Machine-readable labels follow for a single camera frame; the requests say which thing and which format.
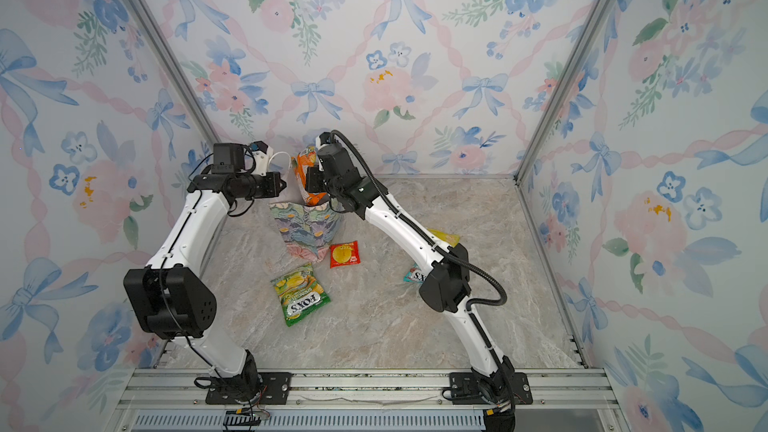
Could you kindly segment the floral paper gift bag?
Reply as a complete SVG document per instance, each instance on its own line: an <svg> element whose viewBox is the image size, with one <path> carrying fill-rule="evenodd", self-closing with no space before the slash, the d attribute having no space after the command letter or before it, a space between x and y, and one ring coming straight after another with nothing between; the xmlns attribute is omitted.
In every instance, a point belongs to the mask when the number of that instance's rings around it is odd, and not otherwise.
<svg viewBox="0 0 768 432"><path fill-rule="evenodd" d="M292 157L289 168L281 173L287 187L269 204L277 230L290 255L313 263L322 261L330 251L340 225L340 215L331 207L330 196L317 206L304 203L296 181Z"/></svg>

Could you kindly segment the orange snack packet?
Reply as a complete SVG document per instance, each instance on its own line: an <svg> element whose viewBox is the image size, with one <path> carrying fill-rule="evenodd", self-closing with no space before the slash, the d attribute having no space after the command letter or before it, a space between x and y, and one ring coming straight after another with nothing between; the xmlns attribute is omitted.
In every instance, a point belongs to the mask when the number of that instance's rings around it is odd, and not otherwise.
<svg viewBox="0 0 768 432"><path fill-rule="evenodd" d="M299 191L304 203L308 206L317 206L327 199L325 192L316 192L311 188L315 179L312 174L318 165L316 148L312 145L305 147L292 159L292 167Z"/></svg>

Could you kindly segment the small red snack packet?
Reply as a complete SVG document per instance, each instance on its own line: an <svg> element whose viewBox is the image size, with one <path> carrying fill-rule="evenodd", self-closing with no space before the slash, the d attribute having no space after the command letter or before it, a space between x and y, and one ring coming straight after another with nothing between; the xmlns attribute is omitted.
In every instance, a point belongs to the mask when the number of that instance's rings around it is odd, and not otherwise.
<svg viewBox="0 0 768 432"><path fill-rule="evenodd" d="M360 263L357 241L332 244L330 247L330 267L357 265Z"/></svg>

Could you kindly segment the teal Fox's candy bag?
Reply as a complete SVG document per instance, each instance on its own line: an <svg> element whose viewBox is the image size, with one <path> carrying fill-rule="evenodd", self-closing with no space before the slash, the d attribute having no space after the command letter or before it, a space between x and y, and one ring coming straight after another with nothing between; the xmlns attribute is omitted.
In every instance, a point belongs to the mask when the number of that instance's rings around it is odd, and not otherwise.
<svg viewBox="0 0 768 432"><path fill-rule="evenodd" d="M414 265L413 267L411 267L403 277L403 281L407 283L421 284L424 282L424 280L425 280L425 276L422 273L422 270L417 265Z"/></svg>

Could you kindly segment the yellow snack packet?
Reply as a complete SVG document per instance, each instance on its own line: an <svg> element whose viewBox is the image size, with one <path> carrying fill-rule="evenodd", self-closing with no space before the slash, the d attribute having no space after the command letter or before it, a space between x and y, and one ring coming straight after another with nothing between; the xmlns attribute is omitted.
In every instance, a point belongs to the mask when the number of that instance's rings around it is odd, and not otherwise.
<svg viewBox="0 0 768 432"><path fill-rule="evenodd" d="M450 247L456 247L460 242L460 236L456 234L450 234L431 228L428 228L428 232L431 235L432 240L436 243L446 243Z"/></svg>

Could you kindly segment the green Fox's candy bag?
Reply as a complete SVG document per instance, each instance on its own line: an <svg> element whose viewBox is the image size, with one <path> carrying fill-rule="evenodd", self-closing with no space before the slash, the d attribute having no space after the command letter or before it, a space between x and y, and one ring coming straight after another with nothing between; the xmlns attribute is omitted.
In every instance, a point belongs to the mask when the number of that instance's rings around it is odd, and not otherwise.
<svg viewBox="0 0 768 432"><path fill-rule="evenodd" d="M270 283L277 294L288 327L331 303L331 298L318 282L311 263L276 277Z"/></svg>

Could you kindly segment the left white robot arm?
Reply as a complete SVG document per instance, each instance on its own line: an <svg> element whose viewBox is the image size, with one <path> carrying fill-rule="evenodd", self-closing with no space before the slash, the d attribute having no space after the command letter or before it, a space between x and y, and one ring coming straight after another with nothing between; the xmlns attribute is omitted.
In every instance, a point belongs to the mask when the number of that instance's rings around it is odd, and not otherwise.
<svg viewBox="0 0 768 432"><path fill-rule="evenodd" d="M217 299L200 278L217 229L239 199L270 199L286 183L277 172L200 174L188 184L182 213L159 250L123 286L141 329L186 347L209 367L195 385L252 404L264 390L255 359L217 319Z"/></svg>

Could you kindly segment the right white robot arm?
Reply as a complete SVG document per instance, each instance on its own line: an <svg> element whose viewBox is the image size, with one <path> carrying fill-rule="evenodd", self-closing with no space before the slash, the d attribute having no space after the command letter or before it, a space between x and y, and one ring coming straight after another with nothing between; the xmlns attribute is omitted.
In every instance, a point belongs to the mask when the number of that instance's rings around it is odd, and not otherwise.
<svg viewBox="0 0 768 432"><path fill-rule="evenodd" d="M508 296L503 286L469 262L464 246L452 246L420 225L376 178L363 177L355 168L333 174L313 166L307 171L307 186L375 226L413 259L426 274L419 295L430 309L446 316L459 337L483 400L514 406L520 400L513 388L515 368L476 311L478 306L504 305Z"/></svg>

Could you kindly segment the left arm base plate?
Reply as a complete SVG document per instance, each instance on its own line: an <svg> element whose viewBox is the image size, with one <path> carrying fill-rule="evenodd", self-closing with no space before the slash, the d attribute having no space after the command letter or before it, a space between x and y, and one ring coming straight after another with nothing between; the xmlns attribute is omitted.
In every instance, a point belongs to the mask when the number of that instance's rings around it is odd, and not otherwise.
<svg viewBox="0 0 768 432"><path fill-rule="evenodd" d="M290 372L257 372L253 378L211 377L207 405L285 405L291 390Z"/></svg>

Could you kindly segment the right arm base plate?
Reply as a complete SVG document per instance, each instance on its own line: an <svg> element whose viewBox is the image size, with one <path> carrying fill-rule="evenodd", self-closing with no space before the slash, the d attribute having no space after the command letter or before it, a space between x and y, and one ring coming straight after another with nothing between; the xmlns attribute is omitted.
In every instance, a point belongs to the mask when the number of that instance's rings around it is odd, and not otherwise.
<svg viewBox="0 0 768 432"><path fill-rule="evenodd" d="M514 400L515 405L531 405L534 401L525 373L514 372L504 379L488 379L474 371L452 372L443 397L454 405L483 405L500 407Z"/></svg>

